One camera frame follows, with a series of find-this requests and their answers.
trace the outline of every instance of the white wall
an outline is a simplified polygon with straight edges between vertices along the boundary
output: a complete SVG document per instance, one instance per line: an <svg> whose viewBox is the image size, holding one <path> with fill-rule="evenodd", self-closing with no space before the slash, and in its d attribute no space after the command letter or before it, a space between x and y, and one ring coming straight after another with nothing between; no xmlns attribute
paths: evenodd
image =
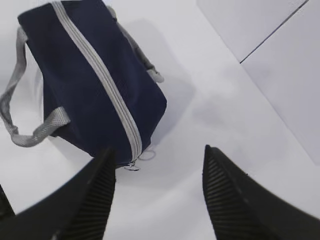
<svg viewBox="0 0 320 240"><path fill-rule="evenodd" d="M309 1L242 65L320 165L319 12Z"/></svg>
<svg viewBox="0 0 320 240"><path fill-rule="evenodd" d="M241 62L305 0L197 0Z"/></svg>

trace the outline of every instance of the bag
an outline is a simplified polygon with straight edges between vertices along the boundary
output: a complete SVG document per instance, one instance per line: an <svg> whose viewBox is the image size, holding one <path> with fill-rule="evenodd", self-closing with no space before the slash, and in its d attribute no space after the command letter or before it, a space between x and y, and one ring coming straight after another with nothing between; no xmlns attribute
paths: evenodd
<svg viewBox="0 0 320 240"><path fill-rule="evenodd" d="M95 157L106 147L116 162L135 161L150 145L167 100L163 78L101 0L56 1L18 17L17 63L0 98L12 141L32 147L59 136ZM10 100L26 70L25 43L43 75L44 123L20 135Z"/></svg>

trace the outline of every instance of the white floor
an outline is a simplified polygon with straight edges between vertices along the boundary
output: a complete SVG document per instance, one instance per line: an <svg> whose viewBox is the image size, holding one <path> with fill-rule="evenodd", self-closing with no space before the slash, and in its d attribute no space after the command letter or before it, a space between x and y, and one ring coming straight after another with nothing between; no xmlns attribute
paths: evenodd
<svg viewBox="0 0 320 240"><path fill-rule="evenodd" d="M16 16L34 4L20 2L23 5L0 9L2 91L15 62ZM196 0L111 4L165 77L161 88L168 108L145 160L137 163L141 171L116 173L105 239L214 240L202 193L206 144L222 149L278 196L320 217L320 190L313 185L320 183L320 168L224 45ZM13 119L25 134L40 123L32 81L26 77L11 105ZM17 147L3 124L0 142L0 184L16 212L52 193L90 160L61 139Z"/></svg>

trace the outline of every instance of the bag handle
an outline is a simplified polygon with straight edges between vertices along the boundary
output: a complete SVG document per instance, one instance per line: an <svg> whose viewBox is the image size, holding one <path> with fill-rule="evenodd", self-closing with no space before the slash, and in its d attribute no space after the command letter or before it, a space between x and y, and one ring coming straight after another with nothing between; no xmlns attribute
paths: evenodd
<svg viewBox="0 0 320 240"><path fill-rule="evenodd" d="M20 135L18 127L13 124L10 114L10 101L21 77L26 71L26 45L28 37L22 27L17 30L16 37L16 65L11 79L0 97L0 117L2 118L5 128L11 135L14 144L20 147L33 147L41 143L46 137L50 136L58 128L70 123L70 119L61 106L52 111L43 124L37 127L32 135Z"/></svg>
<svg viewBox="0 0 320 240"><path fill-rule="evenodd" d="M118 25L120 31L125 36L125 38L128 40L134 54L137 56L137 58L140 60L140 62L144 65L146 68L147 73L150 75L150 77L153 79L155 83L163 83L165 81L164 77L161 76L161 74L156 70L155 66L149 61L145 53L141 50L138 43L134 40L134 38L128 33L128 31L118 22L117 20L117 14L116 11L111 6L106 6L109 12L111 13L112 17L116 21L116 24Z"/></svg>

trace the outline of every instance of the ribbed texture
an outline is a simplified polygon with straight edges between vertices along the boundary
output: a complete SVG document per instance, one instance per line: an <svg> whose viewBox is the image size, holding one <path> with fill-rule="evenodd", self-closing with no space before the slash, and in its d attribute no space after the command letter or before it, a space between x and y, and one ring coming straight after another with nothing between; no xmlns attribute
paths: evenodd
<svg viewBox="0 0 320 240"><path fill-rule="evenodd" d="M15 216L15 213L0 185L0 223L8 218Z"/></svg>
<svg viewBox="0 0 320 240"><path fill-rule="evenodd" d="M210 151L203 166L203 193L217 240L275 240L257 221Z"/></svg>
<svg viewBox="0 0 320 240"><path fill-rule="evenodd" d="M107 161L93 180L83 203L59 240L101 240L115 191L114 162Z"/></svg>

